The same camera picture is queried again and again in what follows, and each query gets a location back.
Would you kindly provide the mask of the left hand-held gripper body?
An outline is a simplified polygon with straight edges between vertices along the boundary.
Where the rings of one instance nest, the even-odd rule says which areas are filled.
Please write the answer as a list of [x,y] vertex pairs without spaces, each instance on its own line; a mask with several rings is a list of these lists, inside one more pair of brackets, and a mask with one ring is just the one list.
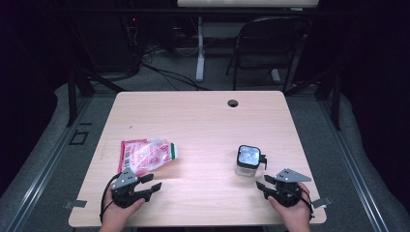
[[134,190],[139,184],[141,183],[138,183],[138,176],[129,167],[124,169],[111,189],[114,203],[121,208],[128,208],[138,199],[143,199],[143,193],[146,189]]

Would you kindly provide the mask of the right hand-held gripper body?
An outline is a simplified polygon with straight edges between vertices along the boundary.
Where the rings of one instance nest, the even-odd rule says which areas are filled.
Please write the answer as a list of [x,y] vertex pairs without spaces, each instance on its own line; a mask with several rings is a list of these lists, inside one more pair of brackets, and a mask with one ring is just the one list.
[[290,168],[284,168],[273,179],[278,202],[284,207],[295,206],[302,198],[299,184],[311,181],[310,177]]

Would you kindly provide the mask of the red and clear plastic bag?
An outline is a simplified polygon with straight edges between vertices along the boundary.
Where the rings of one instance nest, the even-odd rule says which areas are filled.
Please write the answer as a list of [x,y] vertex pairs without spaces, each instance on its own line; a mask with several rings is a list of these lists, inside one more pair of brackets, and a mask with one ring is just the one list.
[[169,163],[179,156],[177,146],[162,138],[144,138],[121,142],[118,171],[129,168],[141,176]]

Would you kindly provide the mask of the clear jar with black lid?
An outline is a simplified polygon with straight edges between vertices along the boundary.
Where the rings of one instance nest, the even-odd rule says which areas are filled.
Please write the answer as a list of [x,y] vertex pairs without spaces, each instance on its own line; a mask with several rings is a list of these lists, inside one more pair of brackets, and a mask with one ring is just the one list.
[[254,177],[259,165],[267,165],[267,158],[257,147],[241,145],[238,148],[235,173],[239,176]]

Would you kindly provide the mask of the person's right hand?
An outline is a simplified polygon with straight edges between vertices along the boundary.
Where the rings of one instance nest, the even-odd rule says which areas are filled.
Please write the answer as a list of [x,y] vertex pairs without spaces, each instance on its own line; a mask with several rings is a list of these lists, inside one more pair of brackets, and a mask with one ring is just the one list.
[[300,200],[297,205],[293,207],[283,207],[281,206],[277,200],[269,196],[268,201],[272,205],[272,207],[278,212],[280,215],[284,225],[296,225],[296,224],[309,224],[310,220],[310,207]]

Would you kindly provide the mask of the person's left hand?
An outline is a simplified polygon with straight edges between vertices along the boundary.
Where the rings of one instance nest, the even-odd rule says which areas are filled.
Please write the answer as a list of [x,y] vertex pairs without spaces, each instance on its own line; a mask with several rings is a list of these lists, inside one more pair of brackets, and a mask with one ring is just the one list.
[[145,203],[144,199],[138,199],[128,208],[121,208],[112,203],[112,193],[109,190],[105,195],[104,200],[104,213],[102,214],[102,225],[123,225],[126,226],[129,218],[135,214],[141,206]]

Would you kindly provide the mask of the black folding chair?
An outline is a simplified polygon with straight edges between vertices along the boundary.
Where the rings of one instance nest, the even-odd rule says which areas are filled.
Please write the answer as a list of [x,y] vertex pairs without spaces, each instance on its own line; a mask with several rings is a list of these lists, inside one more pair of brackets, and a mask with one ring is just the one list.
[[233,69],[232,89],[238,86],[238,70],[286,70],[279,85],[286,89],[297,44],[308,34],[309,21],[301,16],[262,16],[247,22],[233,46],[225,74]]

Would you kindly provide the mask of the white desk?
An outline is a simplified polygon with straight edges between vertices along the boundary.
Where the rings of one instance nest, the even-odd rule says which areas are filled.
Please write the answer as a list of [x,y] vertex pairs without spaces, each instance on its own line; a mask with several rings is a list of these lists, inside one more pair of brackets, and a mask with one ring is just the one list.
[[[320,0],[177,0],[177,5],[187,9],[217,9],[217,10],[238,10],[238,9],[286,9],[302,12],[304,9],[315,9]],[[196,68],[196,80],[204,80],[205,51],[204,39],[234,38],[243,23],[240,22],[211,22],[199,16],[197,23],[198,37],[198,59]]]

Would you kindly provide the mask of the grey metal table bracket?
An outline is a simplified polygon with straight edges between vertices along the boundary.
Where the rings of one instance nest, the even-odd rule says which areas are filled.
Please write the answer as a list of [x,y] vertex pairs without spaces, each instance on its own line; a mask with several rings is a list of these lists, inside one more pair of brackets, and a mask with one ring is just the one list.
[[314,209],[326,208],[328,205],[332,204],[333,200],[330,197],[324,197],[311,202]]
[[64,204],[65,209],[72,210],[73,208],[84,208],[87,202],[84,200],[74,200],[74,201],[67,201]]

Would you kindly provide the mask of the aluminium floor rail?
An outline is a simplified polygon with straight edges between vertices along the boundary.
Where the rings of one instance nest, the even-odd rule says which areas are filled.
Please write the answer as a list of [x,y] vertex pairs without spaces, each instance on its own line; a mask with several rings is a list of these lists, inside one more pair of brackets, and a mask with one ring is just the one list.
[[369,222],[374,232],[390,232],[385,220],[383,219],[379,208],[371,194],[362,172],[354,160],[353,154],[348,147],[348,144],[341,130],[338,130],[334,125],[331,117],[331,108],[325,101],[317,102],[325,120],[332,131],[333,136],[337,140],[339,149],[341,150],[341,159],[346,167],[349,178],[354,186],[355,191],[363,205]]
[[65,106],[58,105],[33,153],[0,199],[0,232],[73,232],[71,205],[100,133],[92,117],[92,99],[80,101],[78,116],[69,127]]

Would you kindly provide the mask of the black frame post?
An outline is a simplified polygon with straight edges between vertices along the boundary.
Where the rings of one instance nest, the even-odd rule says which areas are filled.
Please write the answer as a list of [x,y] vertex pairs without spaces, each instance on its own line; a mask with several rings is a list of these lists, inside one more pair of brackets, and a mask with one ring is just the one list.
[[69,96],[69,121],[67,127],[70,127],[77,117],[76,108],[76,86],[74,72],[71,72],[68,78],[68,96]]
[[337,131],[340,130],[339,100],[340,100],[340,78],[338,74],[336,74],[334,78],[334,89],[333,89],[333,97],[332,97],[332,122]]

